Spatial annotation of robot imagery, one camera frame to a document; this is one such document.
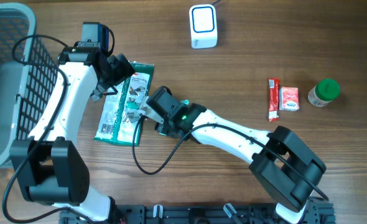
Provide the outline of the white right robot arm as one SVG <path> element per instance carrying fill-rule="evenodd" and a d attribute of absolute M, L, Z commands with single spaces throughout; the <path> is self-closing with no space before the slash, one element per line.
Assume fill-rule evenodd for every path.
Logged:
<path fill-rule="evenodd" d="M 328 198 L 317 187 L 326 165 L 286 127 L 278 126 L 270 132 L 241 126 L 202 105 L 175 99 L 165 86 L 145 97 L 140 110 L 156 121 L 156 131 L 164 136 L 214 146 L 245 161 L 277 201 L 275 212 L 286 223 L 304 219 L 313 192 Z"/>

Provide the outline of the green lid jar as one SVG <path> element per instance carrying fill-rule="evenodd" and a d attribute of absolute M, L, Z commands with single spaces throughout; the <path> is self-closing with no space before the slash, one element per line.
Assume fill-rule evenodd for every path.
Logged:
<path fill-rule="evenodd" d="M 316 107 L 324 107 L 340 95 L 339 84 L 326 78 L 316 84 L 308 93 L 308 101 Z"/>

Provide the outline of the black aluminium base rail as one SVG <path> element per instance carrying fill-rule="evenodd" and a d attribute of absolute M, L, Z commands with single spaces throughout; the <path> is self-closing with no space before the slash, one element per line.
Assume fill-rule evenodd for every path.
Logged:
<path fill-rule="evenodd" d="M 155 205 L 120 205 L 123 219 L 117 223 L 128 224 L 188 224 L 188 223 L 289 223 L 275 212 L 274 203 L 252 203 L 250 205 L 233 205 L 234 215 L 228 214 L 220 206 L 196 207 L 162 207 Z M 58 223 L 88 223 L 71 212 L 61 212 Z M 305 208 L 304 216 L 298 223 L 336 223 L 332 203 L 311 199 Z"/>

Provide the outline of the white barcode scanner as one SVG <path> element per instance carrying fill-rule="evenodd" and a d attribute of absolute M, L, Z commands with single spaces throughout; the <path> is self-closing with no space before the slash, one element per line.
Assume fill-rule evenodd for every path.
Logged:
<path fill-rule="evenodd" d="M 215 7 L 211 4 L 194 5 L 189 9 L 188 14 L 192 48 L 215 47 L 218 41 Z"/>

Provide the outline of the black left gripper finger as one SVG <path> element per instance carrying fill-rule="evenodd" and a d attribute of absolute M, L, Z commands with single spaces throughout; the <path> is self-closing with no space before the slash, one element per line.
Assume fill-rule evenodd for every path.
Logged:
<path fill-rule="evenodd" d="M 108 57 L 108 63 L 112 68 L 111 84 L 119 85 L 125 79 L 130 78 L 135 70 L 130 64 L 129 60 L 124 56 L 124 54 L 119 54 L 117 56 L 112 55 Z"/>
<path fill-rule="evenodd" d="M 100 100 L 103 96 L 116 95 L 117 89 L 110 82 L 98 82 L 92 91 L 90 98 L 93 101 Z"/>

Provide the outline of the red patterned small box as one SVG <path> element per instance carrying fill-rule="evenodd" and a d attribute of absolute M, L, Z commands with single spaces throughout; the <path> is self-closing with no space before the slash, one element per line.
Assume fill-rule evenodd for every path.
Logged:
<path fill-rule="evenodd" d="M 279 109 L 297 111 L 299 109 L 299 91 L 296 87 L 282 86 L 279 90 Z"/>

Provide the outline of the red sachet stick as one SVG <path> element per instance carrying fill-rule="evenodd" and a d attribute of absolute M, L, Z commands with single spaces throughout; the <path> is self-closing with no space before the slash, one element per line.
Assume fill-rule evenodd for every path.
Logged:
<path fill-rule="evenodd" d="M 279 119 L 278 109 L 279 109 L 279 79 L 278 78 L 268 78 L 269 84 L 269 112 L 268 120 L 270 122 Z"/>

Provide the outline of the green glove packet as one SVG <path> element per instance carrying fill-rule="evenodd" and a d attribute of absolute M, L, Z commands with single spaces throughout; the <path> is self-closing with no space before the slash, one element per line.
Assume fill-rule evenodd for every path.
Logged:
<path fill-rule="evenodd" d="M 133 62 L 134 75 L 109 88 L 94 140 L 115 145 L 139 144 L 139 107 L 149 92 L 154 65 Z"/>

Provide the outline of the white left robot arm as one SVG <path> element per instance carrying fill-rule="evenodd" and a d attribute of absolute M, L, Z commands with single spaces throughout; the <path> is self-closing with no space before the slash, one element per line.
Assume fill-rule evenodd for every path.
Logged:
<path fill-rule="evenodd" d="M 84 22 L 81 40 L 65 45 L 53 67 L 57 82 L 27 139 L 11 144 L 14 168 L 24 200 L 53 206 L 84 223 L 121 223 L 112 197 L 90 184 L 89 170 L 76 149 L 78 129 L 89 100 L 117 94 L 116 86 L 134 74 L 123 55 L 113 55 L 113 31 L 99 22 Z"/>

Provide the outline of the grey plastic mesh basket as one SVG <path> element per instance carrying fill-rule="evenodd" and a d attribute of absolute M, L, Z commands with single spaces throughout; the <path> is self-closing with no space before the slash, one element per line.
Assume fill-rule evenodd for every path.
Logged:
<path fill-rule="evenodd" d="M 12 166 L 13 140 L 28 137 L 57 81 L 53 58 L 36 33 L 31 8 L 0 3 L 0 168 Z"/>

